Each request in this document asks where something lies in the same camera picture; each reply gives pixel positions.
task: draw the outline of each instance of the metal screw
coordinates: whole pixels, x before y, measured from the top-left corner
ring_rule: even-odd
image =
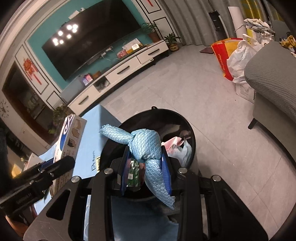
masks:
[[[106,168],[105,170],[104,170],[104,173],[105,174],[111,174],[113,172],[113,169],[112,168]]]
[[[73,182],[73,183],[76,183],[79,180],[80,180],[80,177],[79,176],[74,176],[74,177],[71,178],[71,182]]]
[[[214,176],[212,176],[212,179],[213,179],[215,182],[220,182],[220,181],[221,181],[221,177],[218,176],[218,175],[214,175]]]
[[[179,170],[178,170],[178,172],[181,173],[181,174],[185,174],[187,172],[187,168],[180,167]]]

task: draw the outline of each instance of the black drawer handle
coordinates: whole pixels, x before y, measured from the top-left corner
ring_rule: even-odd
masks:
[[[158,51],[159,51],[159,49],[157,49],[157,50],[155,50],[155,51],[149,53],[148,55],[152,55],[152,54],[154,54],[154,53],[156,53],[156,52],[158,52]]]
[[[79,103],[79,105],[83,104],[88,98],[89,98],[89,96],[85,97],[85,98]]]
[[[121,74],[122,72],[126,71],[127,69],[129,69],[130,66],[127,66],[125,69],[123,69],[122,71],[118,72],[117,74]]]

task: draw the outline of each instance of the television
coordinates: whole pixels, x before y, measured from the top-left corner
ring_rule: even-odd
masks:
[[[138,29],[122,0],[103,0],[64,23],[42,49],[67,80],[92,57]]]

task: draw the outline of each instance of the knotted blue cloth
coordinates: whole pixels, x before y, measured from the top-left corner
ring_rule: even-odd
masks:
[[[134,158],[145,163],[145,183],[149,190],[164,204],[174,209],[175,197],[170,196],[165,188],[161,173],[161,141],[156,131],[140,129],[128,133],[112,125],[104,125],[100,134],[121,144],[128,145]]]

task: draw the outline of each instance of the trash can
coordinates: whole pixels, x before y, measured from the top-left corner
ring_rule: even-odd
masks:
[[[189,131],[191,138],[187,139],[187,141],[192,147],[192,153],[186,168],[191,166],[195,156],[195,135],[189,122],[179,113],[152,106],[151,110],[146,110],[130,117],[119,128],[130,133],[138,129],[154,130],[157,131],[162,142],[179,136],[181,131]],[[112,160],[122,157],[125,147],[126,145],[108,139],[101,153],[100,170],[109,167]],[[146,199],[153,196],[153,194],[146,185],[143,185],[137,192],[127,190],[124,196],[132,199]]]

